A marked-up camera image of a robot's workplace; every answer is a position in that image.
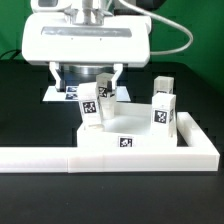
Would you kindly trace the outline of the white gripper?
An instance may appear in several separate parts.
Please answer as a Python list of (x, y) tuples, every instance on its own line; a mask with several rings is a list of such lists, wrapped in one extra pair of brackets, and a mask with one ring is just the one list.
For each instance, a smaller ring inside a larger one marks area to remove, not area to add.
[(57, 92), (65, 91), (60, 64), (111, 65), (110, 90), (116, 89), (123, 65), (144, 66), (150, 59), (148, 16), (106, 17), (101, 26), (72, 25), (63, 14), (33, 14), (26, 21), (22, 55), (29, 63), (45, 65)]

